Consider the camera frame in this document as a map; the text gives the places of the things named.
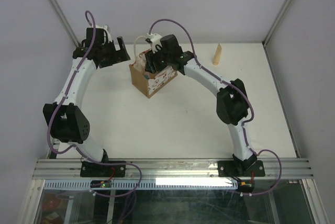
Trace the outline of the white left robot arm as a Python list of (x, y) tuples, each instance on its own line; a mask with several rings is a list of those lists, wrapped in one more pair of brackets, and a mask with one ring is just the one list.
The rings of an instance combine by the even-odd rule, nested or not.
[(72, 55), (72, 66), (65, 85), (51, 104), (45, 104), (43, 115), (48, 125), (47, 143), (55, 154), (75, 148), (92, 162), (96, 175), (109, 172), (107, 152), (92, 138), (91, 125), (82, 112), (82, 102), (93, 74), (102, 68), (129, 61), (122, 37), (117, 37), (119, 49), (108, 31), (108, 26), (88, 27), (86, 38)]

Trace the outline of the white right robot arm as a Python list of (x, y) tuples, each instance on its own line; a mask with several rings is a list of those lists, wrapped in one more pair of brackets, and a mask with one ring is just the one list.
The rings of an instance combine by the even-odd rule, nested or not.
[(191, 51), (183, 51), (175, 35), (160, 36), (148, 33), (146, 42), (151, 49), (145, 53), (146, 70), (157, 74), (170, 66), (211, 91), (216, 97), (216, 113), (225, 123), (233, 143), (234, 170), (239, 175), (247, 175), (257, 161), (247, 144), (245, 122), (251, 105), (248, 101), (244, 83), (240, 79), (225, 81), (202, 65)]

